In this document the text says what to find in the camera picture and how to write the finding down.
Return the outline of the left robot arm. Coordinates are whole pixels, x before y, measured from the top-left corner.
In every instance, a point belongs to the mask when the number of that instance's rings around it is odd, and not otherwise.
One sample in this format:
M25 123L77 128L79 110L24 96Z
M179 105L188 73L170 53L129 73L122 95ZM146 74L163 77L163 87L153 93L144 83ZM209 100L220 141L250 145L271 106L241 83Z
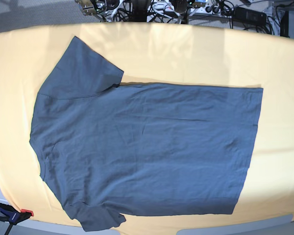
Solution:
M173 5L174 11L178 14L183 14L188 8L204 7L207 3L206 0L170 0Z

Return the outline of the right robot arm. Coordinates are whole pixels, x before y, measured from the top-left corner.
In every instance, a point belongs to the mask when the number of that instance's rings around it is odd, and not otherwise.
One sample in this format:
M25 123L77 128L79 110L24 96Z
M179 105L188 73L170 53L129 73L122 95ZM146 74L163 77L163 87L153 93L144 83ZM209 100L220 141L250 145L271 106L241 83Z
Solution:
M119 0L75 0L78 4L80 11L85 16L101 15L106 16L108 12L116 9Z

